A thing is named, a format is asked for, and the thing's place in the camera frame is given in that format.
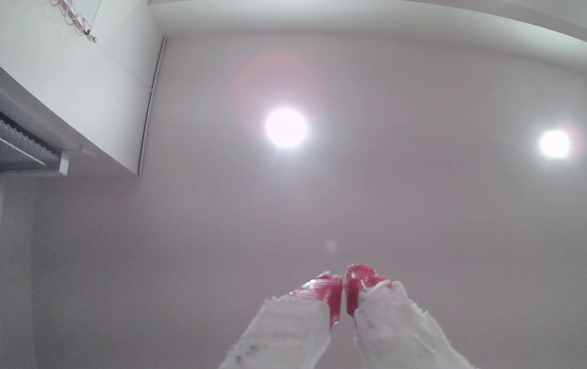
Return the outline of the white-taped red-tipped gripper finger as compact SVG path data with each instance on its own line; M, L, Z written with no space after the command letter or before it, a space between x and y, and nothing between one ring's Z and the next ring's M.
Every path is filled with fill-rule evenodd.
M263 302L219 368L314 368L341 315L343 279L323 273Z
M473 368L402 282L352 264L346 271L346 298L366 368Z

